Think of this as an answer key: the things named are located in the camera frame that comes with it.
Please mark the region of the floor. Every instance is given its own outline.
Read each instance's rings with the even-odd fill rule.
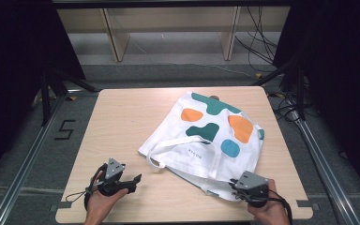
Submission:
[[[146,69],[149,66],[161,65],[165,68],[176,69],[191,67],[194,70],[199,69],[202,73],[206,70],[212,74],[226,72],[235,74],[234,76],[247,77],[253,82],[257,75],[264,75],[275,69],[266,62],[270,61],[270,57],[272,59],[273,55],[266,53],[264,45],[254,39],[253,35],[253,33],[241,33],[237,37],[245,45],[250,46],[253,43],[253,49],[267,57],[266,60],[249,53],[240,42],[235,41],[232,59],[225,61],[219,44],[219,36],[216,33],[132,34],[121,63],[113,61],[110,44],[105,34],[70,34],[69,37],[86,77],[91,83],[126,88],[145,84],[142,82],[112,83],[113,81],[109,81],[109,76],[104,79],[94,76],[101,75],[101,67],[103,67],[104,71],[110,71],[110,69],[121,71],[122,73],[118,76],[125,80],[131,76],[131,74],[127,75],[128,66]],[[278,42],[280,33],[264,35],[270,41]],[[281,76],[268,82],[264,87],[267,94],[273,94],[269,98],[273,109],[288,104],[284,97],[274,95],[280,93],[278,88],[280,79]],[[6,212],[3,218],[5,224],[56,224],[54,215],[57,203],[62,197],[75,159],[74,156],[77,154],[77,149],[87,128],[88,118],[98,97],[98,94],[78,92],[79,87],[75,85],[69,84],[68,89],[71,97],[67,96],[60,104],[54,103],[58,100],[52,96],[52,103],[58,109],[54,114],[56,118],[52,121],[50,130],[41,129],[40,96],[36,97],[33,111],[30,112],[24,123],[22,132],[19,132],[19,136],[13,142],[12,150],[4,154],[0,161],[0,209],[4,208],[3,211]],[[360,224],[360,180],[358,175],[348,160],[339,155],[341,147],[338,146],[318,112],[314,108],[307,109],[306,117],[305,125],[290,123],[281,116],[277,117],[314,210],[312,219],[296,220],[294,224]],[[59,130],[63,126],[62,121],[68,121],[68,119],[73,120],[73,126],[76,127],[71,133],[71,139],[67,142],[57,141],[57,138],[63,134],[55,130]],[[313,139],[310,137],[308,141],[303,138],[305,136],[302,135],[303,132],[300,131],[300,128],[307,130],[307,133],[310,132]],[[44,138],[40,138],[40,134],[43,132],[46,135]],[[29,160],[30,168],[22,173],[24,178],[22,183],[17,184],[19,195],[12,199],[12,205],[5,208],[1,203],[5,200],[7,191],[13,189],[13,181],[17,179],[19,171],[23,169],[24,161],[30,158],[29,153],[34,151],[33,149],[36,150],[34,158]],[[312,156],[317,152],[321,152],[322,156]],[[320,164],[329,169],[335,181],[327,180],[327,175],[320,171]],[[340,196],[331,192],[333,190],[339,192]],[[327,193],[333,197],[332,201],[329,201]],[[343,203],[349,203],[352,211],[338,207]]]

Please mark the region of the wooden table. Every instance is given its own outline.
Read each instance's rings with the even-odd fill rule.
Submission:
[[[264,144],[255,173],[276,180],[277,191],[292,208],[293,218],[311,218],[310,207],[298,207],[296,200],[307,195],[294,168],[271,106],[261,87],[190,87],[111,89],[100,92],[82,145],[74,163],[62,201],[67,195],[83,191],[90,177],[109,158],[126,164],[121,180],[132,180],[142,173],[135,193],[118,202],[107,222],[194,222],[245,221],[253,216],[245,202],[228,202],[207,196],[179,176],[163,169],[154,172],[138,153],[175,101],[186,91],[220,100],[246,113],[265,132]],[[60,223],[82,223],[86,211],[83,198],[70,208],[60,208]]]

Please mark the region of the black tape marking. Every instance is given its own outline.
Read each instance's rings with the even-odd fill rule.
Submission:
[[[57,140],[57,141],[69,140],[69,138],[71,137],[71,134],[74,131],[74,129],[64,129],[63,126],[66,122],[75,122],[75,120],[63,120],[63,123],[61,123],[61,127],[58,131],[59,132],[68,132],[68,136],[66,136],[66,138],[54,138],[55,140]]]

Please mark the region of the black cable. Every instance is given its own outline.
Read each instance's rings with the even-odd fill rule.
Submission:
[[[271,64],[272,62],[270,61],[270,58],[268,58],[267,56],[263,55],[262,53],[250,48],[248,45],[246,45],[244,42],[242,42],[237,36],[235,36],[236,40],[238,40],[238,42],[248,51],[254,53],[256,56],[260,57],[262,60],[264,60],[266,63]]]
[[[73,193],[73,194],[67,195],[67,196],[66,196],[66,202],[74,203],[75,201],[77,201],[78,199],[80,199],[81,196],[82,196],[84,193],[93,193],[93,192],[95,192],[96,190],[92,190],[93,185],[95,184],[95,180],[96,180],[96,178],[98,177],[98,173],[99,173],[100,171],[102,171],[105,166],[106,166],[106,164],[100,166],[100,167],[97,169],[95,175],[93,175],[93,177],[90,179],[90,185],[89,185],[89,187],[87,187],[87,188],[85,189],[85,191],[81,191],[81,192],[77,192],[77,193]],[[75,200],[69,201],[68,198],[71,197],[71,196],[74,196],[74,195],[79,195],[79,196],[78,196]]]
[[[271,58],[271,55],[270,55],[270,53],[274,56],[274,54],[273,54],[273,52],[271,51],[271,49],[270,49],[270,47],[268,46],[268,44],[267,44],[267,38],[264,36],[264,34],[263,34],[263,23],[262,23],[262,15],[263,15],[263,8],[262,7],[259,7],[259,22],[258,23],[256,23],[256,21],[255,21],[255,19],[254,19],[254,17],[253,17],[253,15],[252,15],[252,13],[250,12],[250,8],[249,7],[247,7],[247,11],[249,12],[249,15],[250,15],[250,18],[252,19],[252,21],[253,21],[253,23],[254,23],[254,25],[255,25],[255,27],[256,27],[256,32],[255,32],[255,35],[254,35],[254,39],[257,39],[256,38],[256,35],[257,35],[257,33],[259,33],[259,35],[262,37],[262,42],[263,42],[263,44],[264,44],[264,48],[265,48],[265,50],[266,50],[266,52],[267,52],[267,54],[268,54],[268,57],[270,58],[270,60],[272,61],[272,58]]]

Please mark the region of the human hand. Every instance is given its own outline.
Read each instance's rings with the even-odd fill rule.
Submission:
[[[102,172],[97,175],[94,183],[97,182]],[[92,188],[89,202],[87,203],[87,213],[84,225],[99,225],[108,216],[113,206],[118,200],[128,194],[128,189],[120,189],[112,196],[104,196],[98,191],[98,187]]]
[[[268,180],[268,188],[277,192],[275,181]],[[277,198],[278,196],[273,192],[269,191],[269,198]],[[281,202],[267,201],[265,206],[262,208],[255,208],[250,204],[247,205],[247,211],[255,216],[255,220],[261,222],[263,225],[288,225],[290,221],[286,215],[285,208]]]

